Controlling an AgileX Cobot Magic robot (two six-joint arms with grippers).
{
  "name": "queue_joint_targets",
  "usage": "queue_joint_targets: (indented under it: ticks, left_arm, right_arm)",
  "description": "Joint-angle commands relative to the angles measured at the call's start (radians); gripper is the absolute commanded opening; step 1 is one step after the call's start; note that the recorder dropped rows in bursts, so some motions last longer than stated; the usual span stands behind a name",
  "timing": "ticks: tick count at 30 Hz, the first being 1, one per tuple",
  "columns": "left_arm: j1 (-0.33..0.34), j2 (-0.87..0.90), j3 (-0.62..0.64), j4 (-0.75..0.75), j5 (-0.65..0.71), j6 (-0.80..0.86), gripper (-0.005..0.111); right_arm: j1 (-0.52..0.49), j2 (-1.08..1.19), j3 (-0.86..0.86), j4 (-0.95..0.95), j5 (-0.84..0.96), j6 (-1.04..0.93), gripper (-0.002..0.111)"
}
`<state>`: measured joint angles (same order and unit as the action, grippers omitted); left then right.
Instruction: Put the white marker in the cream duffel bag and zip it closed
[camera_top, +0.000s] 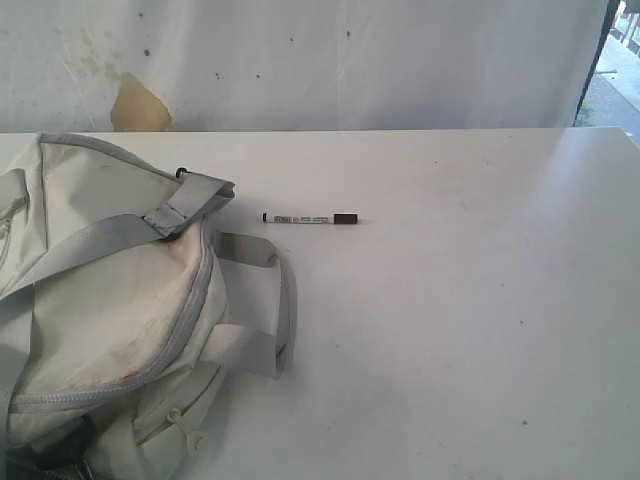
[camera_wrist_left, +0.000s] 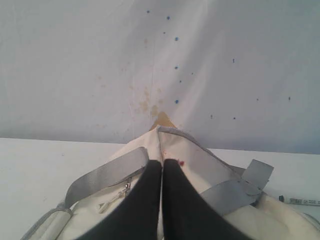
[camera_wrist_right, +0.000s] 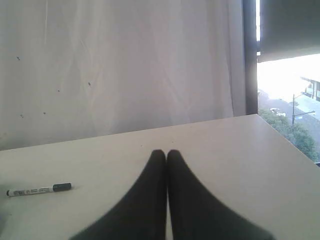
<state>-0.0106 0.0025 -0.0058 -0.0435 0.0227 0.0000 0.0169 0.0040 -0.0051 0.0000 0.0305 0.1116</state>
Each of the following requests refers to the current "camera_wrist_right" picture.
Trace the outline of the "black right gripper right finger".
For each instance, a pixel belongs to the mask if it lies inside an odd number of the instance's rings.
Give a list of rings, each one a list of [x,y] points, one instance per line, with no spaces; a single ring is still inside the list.
[[[271,240],[272,234],[236,213],[198,180],[178,150],[167,154],[167,187],[175,240]]]

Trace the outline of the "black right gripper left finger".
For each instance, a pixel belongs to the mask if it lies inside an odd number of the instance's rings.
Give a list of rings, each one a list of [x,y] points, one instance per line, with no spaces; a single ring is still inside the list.
[[[99,220],[73,240],[164,240],[167,224],[167,163],[153,150],[133,186]]]

